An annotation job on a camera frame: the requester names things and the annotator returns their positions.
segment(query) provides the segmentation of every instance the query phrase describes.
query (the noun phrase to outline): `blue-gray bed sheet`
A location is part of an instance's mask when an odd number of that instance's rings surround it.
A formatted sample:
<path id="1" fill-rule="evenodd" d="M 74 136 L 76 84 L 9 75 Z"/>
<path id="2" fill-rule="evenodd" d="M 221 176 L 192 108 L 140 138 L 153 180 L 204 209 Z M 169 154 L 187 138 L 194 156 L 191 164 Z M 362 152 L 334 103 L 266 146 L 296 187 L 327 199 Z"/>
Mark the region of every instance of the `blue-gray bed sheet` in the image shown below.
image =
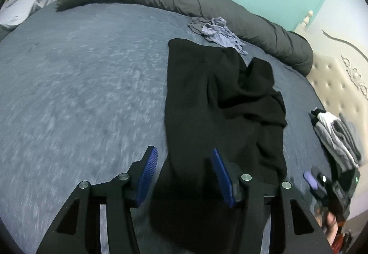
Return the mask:
<path id="1" fill-rule="evenodd" d="M 90 4 L 36 12 L 0 42 L 0 218 L 27 254 L 75 186 L 111 180 L 159 151 L 157 179 L 167 155 L 164 106 L 168 41 L 207 42 L 188 28 L 189 17 L 130 4 Z M 270 62 L 288 126 L 288 178 L 311 204 L 302 173 L 330 166 L 308 112 L 321 107 L 308 81 L 246 44 L 248 55 Z M 190 253 L 163 240 L 148 220 L 147 201 L 132 210 L 142 254 Z M 106 226 L 102 250 L 107 252 Z"/>

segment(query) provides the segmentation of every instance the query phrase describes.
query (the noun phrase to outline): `upholstered headboard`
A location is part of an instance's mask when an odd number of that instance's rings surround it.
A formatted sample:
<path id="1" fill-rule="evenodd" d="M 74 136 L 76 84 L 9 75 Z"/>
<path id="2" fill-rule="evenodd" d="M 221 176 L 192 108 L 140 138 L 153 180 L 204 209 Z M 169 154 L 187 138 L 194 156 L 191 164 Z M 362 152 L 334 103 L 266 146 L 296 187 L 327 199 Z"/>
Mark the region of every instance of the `upholstered headboard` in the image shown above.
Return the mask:
<path id="1" fill-rule="evenodd" d="M 336 116 L 343 113 L 360 133 L 366 164 L 359 169 L 358 196 L 368 190 L 368 56 L 359 43 L 329 29 L 309 32 L 312 14 L 310 11 L 295 32 L 305 37 L 313 49 L 313 66 L 307 79 L 323 106 Z"/>

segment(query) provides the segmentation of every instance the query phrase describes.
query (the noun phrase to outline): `black garment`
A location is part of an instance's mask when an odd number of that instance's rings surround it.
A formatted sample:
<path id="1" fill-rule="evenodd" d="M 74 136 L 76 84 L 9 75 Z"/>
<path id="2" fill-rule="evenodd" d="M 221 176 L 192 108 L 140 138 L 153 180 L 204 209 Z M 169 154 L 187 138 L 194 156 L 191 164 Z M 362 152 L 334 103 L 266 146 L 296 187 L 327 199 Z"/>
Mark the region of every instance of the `black garment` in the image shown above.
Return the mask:
<path id="1" fill-rule="evenodd" d="M 286 176 L 285 106 L 280 92 L 273 89 L 271 65 L 264 60 L 253 58 L 247 67 L 235 49 L 184 39 L 170 40 L 169 49 L 168 157 L 154 188 L 151 223 L 177 242 L 184 231 L 190 231 L 186 239 L 198 235 L 205 250 L 198 245 L 189 250 L 210 253 L 214 239 L 225 243 L 231 239 L 224 236 L 234 220 L 234 213 L 222 203 L 212 171 L 213 149 L 236 162 L 244 173 L 277 184 Z M 211 249 L 212 253 L 218 250 L 218 245 Z"/>

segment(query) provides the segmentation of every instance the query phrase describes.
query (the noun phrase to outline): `gray duvet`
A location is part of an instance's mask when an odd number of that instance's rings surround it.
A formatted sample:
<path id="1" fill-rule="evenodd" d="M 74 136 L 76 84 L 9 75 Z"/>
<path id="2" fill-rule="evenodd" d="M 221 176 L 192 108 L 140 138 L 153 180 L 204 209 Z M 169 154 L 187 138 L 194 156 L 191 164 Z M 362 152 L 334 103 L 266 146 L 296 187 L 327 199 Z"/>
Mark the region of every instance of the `gray duvet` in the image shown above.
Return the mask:
<path id="1" fill-rule="evenodd" d="M 205 19 L 221 16 L 240 39 L 260 47 L 304 76 L 312 68 L 313 52 L 305 39 L 232 0 L 58 0 L 57 8 L 62 11 L 88 3 L 134 3 Z"/>
<path id="2" fill-rule="evenodd" d="M 148 145 L 159 151 L 157 178 L 167 155 L 168 41 L 214 45 L 192 33 L 190 20 L 141 5 L 94 3 L 56 12 L 53 3 L 0 42 L 0 217 L 26 254 L 36 252 L 80 181 L 111 180 Z M 308 115 L 322 105 L 300 73 L 246 45 L 247 63 L 258 57 L 272 65 L 286 106 L 288 177 L 310 204 L 303 171 L 318 165 L 330 173 Z M 189 253 L 152 231 L 149 202 L 133 210 L 141 253 Z"/>

